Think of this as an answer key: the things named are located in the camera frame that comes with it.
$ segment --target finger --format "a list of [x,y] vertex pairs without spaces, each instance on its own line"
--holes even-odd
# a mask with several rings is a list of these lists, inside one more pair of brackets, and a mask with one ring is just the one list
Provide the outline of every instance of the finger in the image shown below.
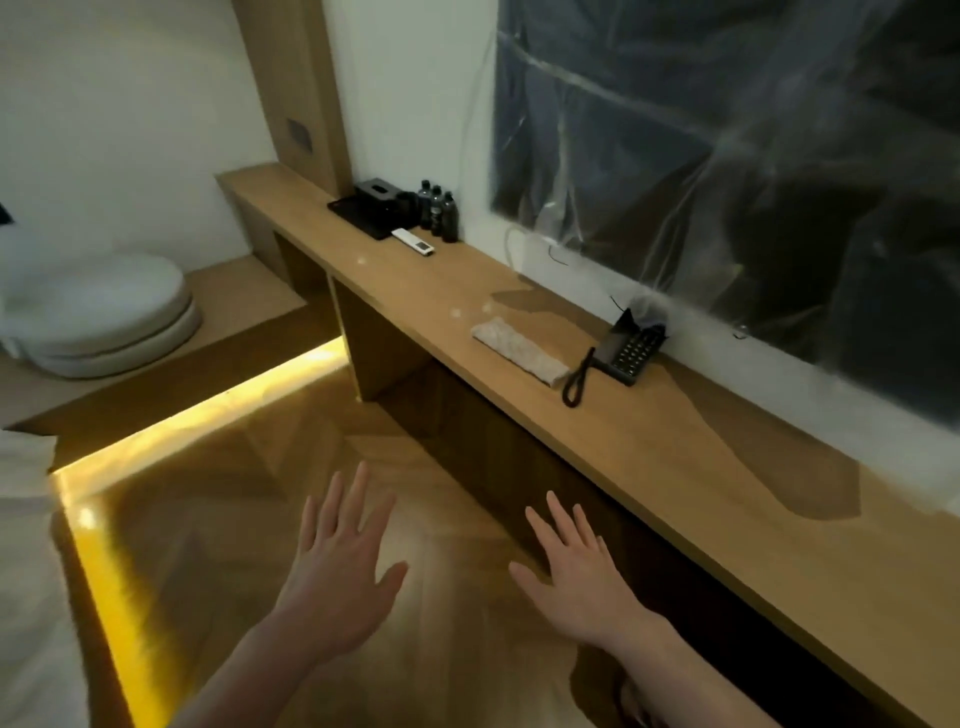
[[317,501],[307,496],[300,514],[300,535],[297,538],[297,554],[310,550],[317,534]]
[[409,570],[410,567],[405,561],[394,564],[387,569],[386,573],[383,574],[379,583],[376,585],[376,589],[380,593],[380,598],[383,600],[384,619],[390,614],[391,610],[393,610],[396,595],[399,593],[400,587],[403,586],[403,579],[406,578],[407,571]]
[[330,478],[330,487],[326,489],[324,505],[317,518],[317,542],[322,543],[337,532],[337,520],[340,514],[340,502],[344,499],[344,477],[338,471]]
[[375,547],[376,552],[380,552],[380,543],[383,541],[383,534],[387,530],[387,524],[390,522],[390,516],[394,512],[396,505],[396,495],[393,493],[385,497],[367,516],[367,522],[363,524],[361,536],[364,540],[369,540],[371,546]]
[[520,587],[520,590],[527,595],[527,598],[540,610],[540,613],[546,616],[552,594],[552,587],[548,587],[541,582],[537,579],[537,575],[530,571],[529,568],[518,564],[516,561],[510,562],[510,566],[507,567],[507,569],[514,578],[516,585]]
[[364,500],[367,499],[367,483],[370,480],[370,467],[367,463],[357,466],[353,476],[353,485],[350,486],[347,497],[344,498],[344,507],[340,512],[337,531],[356,533],[360,527],[360,517],[363,515]]
[[553,530],[553,527],[542,519],[533,508],[527,506],[524,513],[530,526],[534,529],[534,533],[537,534],[537,540],[543,546],[543,550],[546,551],[546,557],[550,559],[552,566],[553,556],[564,547],[564,542],[560,540],[560,536]]
[[610,556],[610,550],[607,548],[607,542],[603,540],[603,536],[597,539],[597,545],[600,546],[600,553],[607,559],[607,563],[616,569],[616,564],[613,562],[613,557]]
[[560,499],[557,498],[553,491],[546,494],[546,504],[553,516],[553,523],[557,525],[557,531],[560,533],[560,537],[564,540],[564,543],[568,546],[582,546],[584,542],[577,532],[576,524],[573,522],[573,519],[570,518],[570,514],[560,505]]
[[577,531],[580,532],[580,538],[583,540],[584,546],[594,551],[597,550],[597,537],[593,534],[590,521],[587,520],[587,514],[584,513],[583,506],[580,503],[573,506],[573,520],[577,524]]

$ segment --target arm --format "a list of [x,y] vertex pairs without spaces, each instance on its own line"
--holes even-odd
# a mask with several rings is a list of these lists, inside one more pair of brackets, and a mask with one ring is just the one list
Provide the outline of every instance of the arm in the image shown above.
[[777,723],[698,655],[670,623],[636,600],[583,509],[573,518],[553,493],[554,530],[527,508],[550,562],[553,586],[512,563],[510,574],[563,634],[609,652],[671,728],[777,728]]
[[322,506],[307,498],[297,555],[274,610],[171,728],[269,728],[313,667],[356,649],[387,618],[407,565],[394,564],[376,582],[395,500],[377,506],[360,529],[369,478],[361,463],[346,497],[337,473]]

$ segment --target bottle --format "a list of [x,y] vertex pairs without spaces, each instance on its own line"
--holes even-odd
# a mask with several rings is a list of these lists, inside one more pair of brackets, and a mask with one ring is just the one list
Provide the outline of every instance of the bottle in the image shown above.
[[417,202],[420,203],[420,227],[428,231],[430,230],[430,180],[420,183]]
[[441,236],[444,243],[455,243],[460,239],[460,210],[453,201],[453,193],[444,195],[443,212],[441,213]]
[[441,217],[444,214],[444,192],[438,184],[433,185],[433,194],[430,195],[430,231],[441,233]]

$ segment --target forearm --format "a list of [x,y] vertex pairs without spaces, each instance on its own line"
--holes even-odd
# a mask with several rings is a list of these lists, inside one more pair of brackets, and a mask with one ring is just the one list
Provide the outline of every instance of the forearm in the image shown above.
[[170,728],[270,728],[310,667],[283,625],[267,618],[247,633]]
[[665,619],[611,652],[671,728],[777,728]]

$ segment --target white remote control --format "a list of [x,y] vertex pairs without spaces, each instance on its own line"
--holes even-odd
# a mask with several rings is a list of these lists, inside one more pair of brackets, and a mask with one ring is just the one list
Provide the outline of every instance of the white remote control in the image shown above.
[[427,257],[428,255],[433,254],[433,246],[424,243],[416,235],[410,231],[406,231],[403,228],[397,228],[394,230],[391,235],[399,240],[401,243],[406,245],[409,248],[413,248],[420,255]]

